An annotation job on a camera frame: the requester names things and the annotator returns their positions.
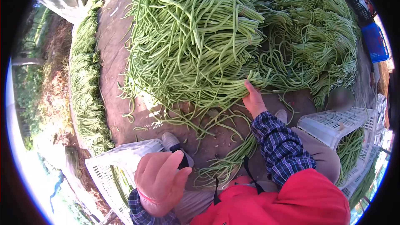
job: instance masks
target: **white plastic crate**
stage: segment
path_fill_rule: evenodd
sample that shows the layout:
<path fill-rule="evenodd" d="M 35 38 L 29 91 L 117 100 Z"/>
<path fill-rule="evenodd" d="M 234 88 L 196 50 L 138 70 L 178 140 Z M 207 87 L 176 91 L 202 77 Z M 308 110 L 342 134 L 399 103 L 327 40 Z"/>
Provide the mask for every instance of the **white plastic crate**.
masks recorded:
<path fill-rule="evenodd" d="M 133 177 L 140 158 L 147 153 L 158 152 L 163 149 L 160 139 L 151 139 L 123 144 L 101 155 L 85 160 L 96 187 L 124 224 L 133 224 L 129 216 L 130 209 L 118 192 L 110 165 L 121 168 L 126 173 L 128 182 L 133 188 L 136 188 Z"/>
<path fill-rule="evenodd" d="M 302 116 L 297 127 L 336 151 L 342 137 L 361 127 L 375 114 L 376 110 L 357 107 L 345 112 L 329 110 Z"/>
<path fill-rule="evenodd" d="M 379 153 L 379 146 L 373 145 L 370 156 L 368 157 L 367 165 L 362 171 L 362 173 L 351 183 L 349 183 L 345 188 L 342 189 L 344 196 L 349 200 L 352 196 L 354 191 L 356 191 L 360 182 L 364 179 L 366 173 L 371 167 L 375 167 L 372 165 L 376 155 Z"/>
<path fill-rule="evenodd" d="M 367 167 L 368 159 L 374 147 L 376 120 L 377 115 L 374 113 L 374 115 L 362 125 L 364 128 L 364 139 L 362 145 L 363 149 L 361 150 L 360 156 L 357 159 L 356 166 L 349 172 L 347 180 L 344 180 L 338 184 L 338 188 L 340 190 L 344 189 L 353 181 L 355 181 Z"/>
<path fill-rule="evenodd" d="M 334 151 L 344 136 L 359 127 L 364 128 L 363 149 L 347 179 L 338 184 L 338 188 L 342 190 L 356 180 L 365 169 L 374 144 L 376 122 L 375 110 L 353 107 L 345 112 L 330 110 L 303 116 L 299 119 L 297 126 Z"/>

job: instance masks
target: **plastic crate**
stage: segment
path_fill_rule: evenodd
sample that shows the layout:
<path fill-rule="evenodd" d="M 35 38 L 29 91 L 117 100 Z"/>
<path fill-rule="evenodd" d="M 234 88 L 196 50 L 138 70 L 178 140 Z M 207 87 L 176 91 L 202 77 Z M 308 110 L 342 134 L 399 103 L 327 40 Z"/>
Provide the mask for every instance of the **plastic crate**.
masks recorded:
<path fill-rule="evenodd" d="M 373 109 L 357 107 L 345 112 L 323 111 L 302 116 L 297 127 L 336 150 L 342 137 L 361 127 L 375 113 Z"/>
<path fill-rule="evenodd" d="M 369 24 L 374 22 L 371 13 L 362 5 L 360 0 L 346 0 L 346 2 L 353 8 L 354 12 L 357 14 L 358 23 L 361 27 L 368 26 Z"/>
<path fill-rule="evenodd" d="M 389 52 L 380 27 L 373 22 L 362 28 L 361 32 L 370 53 L 371 61 L 376 63 L 388 60 Z"/>
<path fill-rule="evenodd" d="M 368 161 L 366 158 L 369 158 L 374 144 L 376 122 L 376 110 L 352 107 L 345 112 L 330 110 L 303 116 L 299 119 L 297 127 L 334 151 L 344 136 L 359 127 L 364 128 L 362 151 L 347 179 L 338 184 L 338 188 L 342 190 L 356 180 L 365 169 Z"/>
<path fill-rule="evenodd" d="M 364 168 L 362 173 L 359 174 L 359 176 L 353 182 L 350 182 L 349 184 L 347 184 L 345 188 L 342 189 L 344 196 L 346 196 L 348 200 L 353 196 L 354 191 L 356 191 L 357 187 L 359 186 L 360 182 L 364 179 L 368 170 L 371 167 L 375 167 L 375 165 L 372 165 L 372 163 L 377 154 L 379 153 L 379 148 L 380 148 L 379 146 L 373 145 L 370 156 L 368 157 L 366 167 Z"/>
<path fill-rule="evenodd" d="M 124 224 L 133 224 L 129 216 L 130 209 L 118 192 L 110 165 L 123 169 L 126 172 L 128 182 L 133 188 L 136 188 L 133 177 L 140 158 L 147 153 L 158 152 L 163 149 L 160 139 L 151 139 L 123 144 L 85 160 L 86 167 L 99 192 Z"/>

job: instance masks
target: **concrete ground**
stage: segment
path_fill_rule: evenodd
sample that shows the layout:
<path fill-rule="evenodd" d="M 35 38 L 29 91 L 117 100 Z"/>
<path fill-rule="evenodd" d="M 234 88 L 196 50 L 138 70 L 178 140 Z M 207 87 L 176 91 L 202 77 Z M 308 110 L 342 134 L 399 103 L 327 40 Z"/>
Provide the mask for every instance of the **concrete ground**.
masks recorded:
<path fill-rule="evenodd" d="M 122 100 L 118 97 L 121 91 L 117 87 L 117 82 L 123 83 L 124 76 L 120 75 L 124 72 L 127 57 L 129 56 L 128 51 L 124 47 L 125 41 L 128 39 L 129 34 L 125 35 L 132 23 L 132 17 L 123 18 L 126 14 L 125 7 L 131 3 L 131 0 L 104 0 L 105 4 L 100 9 L 99 14 L 99 27 L 98 27 L 98 49 L 100 50 L 101 58 L 103 60 L 103 68 L 100 76 L 100 88 L 104 97 L 104 105 L 106 107 L 106 119 L 108 127 L 113 133 L 113 141 L 116 146 L 135 142 L 135 136 L 137 135 L 141 139 L 151 138 L 162 138 L 164 132 L 172 132 L 180 140 L 182 147 L 189 153 L 190 156 L 195 160 L 196 168 L 207 167 L 210 163 L 207 160 L 212 159 L 215 155 L 219 158 L 224 157 L 229 151 L 238 146 L 240 142 L 231 142 L 232 131 L 226 128 L 215 128 L 212 130 L 216 135 L 215 137 L 208 135 L 201 143 L 200 149 L 196 155 L 194 152 L 197 148 L 198 141 L 196 140 L 196 134 L 193 130 L 188 130 L 185 125 L 171 125 L 163 123 L 162 125 L 156 125 L 154 118 L 149 117 L 149 111 L 143 103 L 141 98 L 136 98 L 136 108 L 133 113 L 135 121 L 130 123 L 128 119 L 123 118 L 122 115 L 129 113 L 129 100 Z M 356 85 L 356 102 L 359 105 L 363 99 L 367 101 L 367 107 L 369 106 L 369 99 L 371 98 L 369 89 L 369 76 L 370 66 L 368 63 L 368 57 L 365 53 L 361 53 L 358 57 L 358 69 L 360 70 Z M 296 126 L 298 119 L 307 114 L 316 112 L 313 102 L 309 99 L 312 96 L 309 90 L 301 90 L 297 92 L 289 92 L 285 95 L 285 100 L 292 103 L 295 111 L 301 111 L 301 113 L 295 114 L 289 127 Z M 276 94 L 263 95 L 264 102 L 267 109 L 275 113 L 279 109 L 285 109 L 284 105 L 278 100 Z M 236 127 L 242 136 L 246 136 L 249 132 L 247 124 L 241 120 L 235 120 Z M 134 127 L 150 127 L 148 131 L 135 131 Z M 258 151 L 251 158 L 249 163 L 252 175 L 259 180 L 266 180 L 265 162 Z M 241 169 L 239 174 L 244 174 L 244 169 Z M 186 185 L 186 189 L 193 189 L 193 179 L 196 176 L 192 173 L 190 179 Z"/>

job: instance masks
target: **knee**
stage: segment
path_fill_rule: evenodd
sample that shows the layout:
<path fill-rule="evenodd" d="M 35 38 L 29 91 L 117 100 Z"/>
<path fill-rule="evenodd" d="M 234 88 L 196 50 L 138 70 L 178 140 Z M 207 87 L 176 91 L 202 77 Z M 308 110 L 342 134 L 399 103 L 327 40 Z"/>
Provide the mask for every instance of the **knee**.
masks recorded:
<path fill-rule="evenodd" d="M 331 149 L 327 149 L 324 154 L 324 161 L 316 161 L 316 170 L 336 184 L 340 176 L 339 156 Z"/>

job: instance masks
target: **blue plastic crate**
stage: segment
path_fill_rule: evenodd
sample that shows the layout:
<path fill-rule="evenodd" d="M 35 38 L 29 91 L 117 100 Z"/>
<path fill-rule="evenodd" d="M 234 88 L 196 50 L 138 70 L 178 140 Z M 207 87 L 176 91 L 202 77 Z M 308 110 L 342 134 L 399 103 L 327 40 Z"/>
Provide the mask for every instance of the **blue plastic crate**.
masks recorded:
<path fill-rule="evenodd" d="M 361 29 L 365 44 L 367 45 L 372 62 L 382 62 L 389 59 L 385 39 L 382 30 L 376 23 L 371 23 Z"/>

